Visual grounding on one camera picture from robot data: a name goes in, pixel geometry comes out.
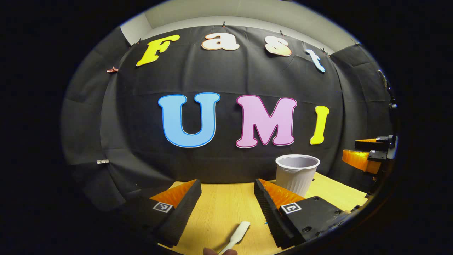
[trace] pink letter m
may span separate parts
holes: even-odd
[[[270,116],[258,96],[240,96],[236,102],[242,106],[242,134],[241,138],[236,141],[239,148],[251,148],[258,144],[258,140],[253,137],[255,127],[264,145],[269,143],[276,128],[277,135],[272,139],[273,144],[290,145],[294,143],[293,113],[297,105],[296,100],[280,98]]]

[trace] yellow table surface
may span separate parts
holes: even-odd
[[[366,193],[319,173],[315,173],[314,179],[305,198],[319,196],[343,211],[350,211],[367,201]],[[170,188],[182,183],[176,181]],[[202,194],[183,235],[178,245],[171,250],[185,255],[201,255],[203,248],[207,247],[220,252],[228,244],[239,223],[249,221],[250,229],[243,240],[233,246],[239,255],[272,255],[283,251],[275,245],[269,227],[265,224],[266,219],[255,198],[253,187],[253,182],[202,184]]]

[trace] white plastic cup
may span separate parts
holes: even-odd
[[[276,158],[275,184],[299,196],[305,196],[320,160],[307,155],[283,155]]]

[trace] blue letter u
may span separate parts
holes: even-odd
[[[201,108],[201,130],[196,134],[188,134],[183,130],[183,104],[187,97],[169,95],[158,101],[162,107],[162,125],[167,140],[179,147],[200,147],[212,140],[216,132],[216,103],[220,95],[212,92],[195,95],[195,101]]]

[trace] finger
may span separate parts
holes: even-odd
[[[219,255],[219,254],[217,252],[215,252],[213,249],[204,248],[203,255]]]
[[[222,255],[237,255],[237,251],[232,249],[227,249]]]

